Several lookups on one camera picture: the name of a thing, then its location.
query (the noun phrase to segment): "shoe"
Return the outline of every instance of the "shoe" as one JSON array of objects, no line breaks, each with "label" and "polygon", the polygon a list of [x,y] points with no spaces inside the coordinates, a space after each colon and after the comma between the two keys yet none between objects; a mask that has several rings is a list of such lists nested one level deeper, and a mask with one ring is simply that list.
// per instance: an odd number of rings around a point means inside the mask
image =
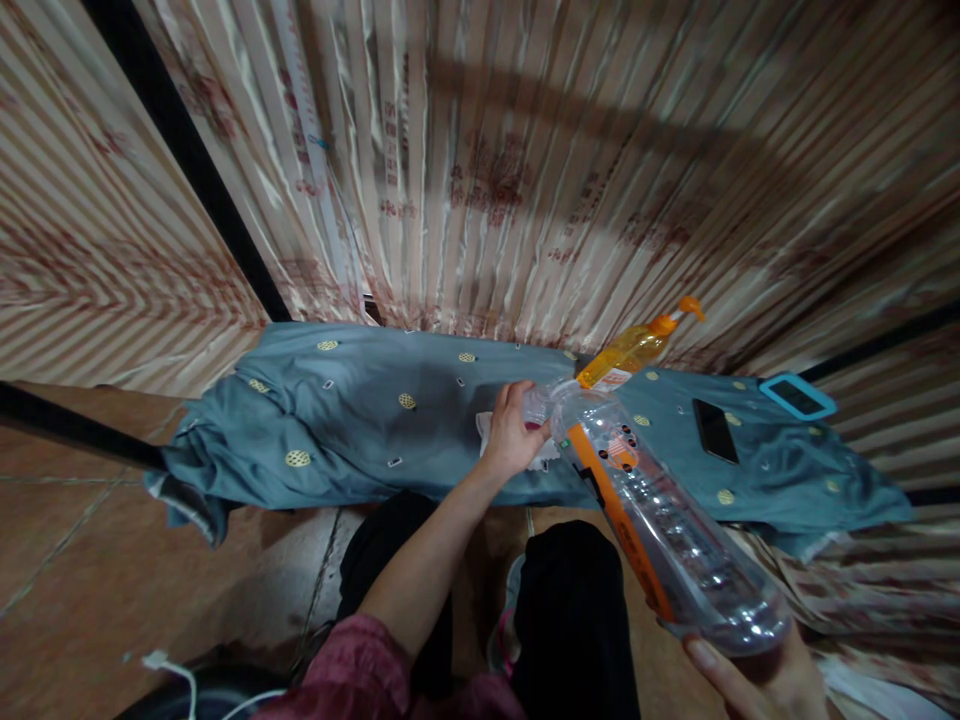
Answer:
[{"label": "shoe", "polygon": [[503,612],[497,626],[490,633],[487,640],[487,667],[495,675],[505,675],[507,679],[513,675],[513,667],[520,658],[520,641],[514,629],[514,611],[517,608],[517,598],[520,596],[520,572],[526,555],[521,555],[513,561],[510,572],[507,574],[507,599],[503,604]]}]

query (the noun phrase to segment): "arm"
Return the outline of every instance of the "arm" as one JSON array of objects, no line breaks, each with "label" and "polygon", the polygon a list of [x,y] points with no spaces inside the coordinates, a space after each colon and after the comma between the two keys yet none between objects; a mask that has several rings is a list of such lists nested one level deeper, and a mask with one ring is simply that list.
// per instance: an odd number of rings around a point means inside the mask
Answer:
[{"label": "arm", "polygon": [[523,393],[533,385],[524,380],[503,386],[483,457],[397,551],[357,610],[386,625],[411,660],[440,616],[467,541],[483,514],[550,437],[549,423],[533,431],[523,426]]}]

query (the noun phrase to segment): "person's left hand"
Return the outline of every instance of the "person's left hand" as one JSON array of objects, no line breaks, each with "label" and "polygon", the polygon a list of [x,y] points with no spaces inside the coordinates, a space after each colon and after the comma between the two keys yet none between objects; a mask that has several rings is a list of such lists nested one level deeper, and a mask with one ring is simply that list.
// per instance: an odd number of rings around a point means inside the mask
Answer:
[{"label": "person's left hand", "polygon": [[536,383],[521,380],[500,388],[490,419],[487,449],[477,463],[477,470],[496,478],[501,484],[527,469],[550,439],[550,421],[536,430],[523,425],[523,394]]}]

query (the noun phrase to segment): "charging cable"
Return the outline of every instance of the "charging cable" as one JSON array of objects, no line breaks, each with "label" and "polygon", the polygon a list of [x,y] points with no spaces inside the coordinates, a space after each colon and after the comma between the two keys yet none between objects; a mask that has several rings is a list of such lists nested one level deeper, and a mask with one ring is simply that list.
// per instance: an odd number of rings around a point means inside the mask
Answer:
[{"label": "charging cable", "polygon": [[286,690],[269,690],[265,693],[254,695],[252,698],[240,703],[233,710],[231,710],[226,715],[224,715],[222,720],[232,720],[232,718],[235,715],[237,715],[241,710],[246,710],[251,705],[255,705],[256,703],[261,702],[263,700],[267,700],[268,698],[279,697],[280,695],[283,695],[285,692]]},{"label": "charging cable", "polygon": [[193,673],[187,670],[183,665],[169,662],[167,654],[162,650],[154,650],[141,661],[144,667],[151,670],[166,670],[181,677],[185,677],[190,683],[190,715],[188,720],[197,720],[197,679]]}]

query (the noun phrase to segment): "hand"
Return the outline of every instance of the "hand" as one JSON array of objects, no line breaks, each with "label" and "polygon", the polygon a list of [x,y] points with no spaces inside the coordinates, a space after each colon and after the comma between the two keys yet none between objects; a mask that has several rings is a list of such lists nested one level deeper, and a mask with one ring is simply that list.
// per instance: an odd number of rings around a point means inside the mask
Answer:
[{"label": "hand", "polygon": [[487,449],[476,469],[495,477],[501,485],[526,470],[550,439],[549,420],[537,430],[527,430],[523,425],[523,394],[534,385],[531,380],[510,383],[497,395]]},{"label": "hand", "polygon": [[732,718],[743,720],[826,720],[823,677],[810,657],[797,624],[780,647],[779,665],[763,683],[753,683],[705,640],[689,635],[683,649],[726,701]]}]

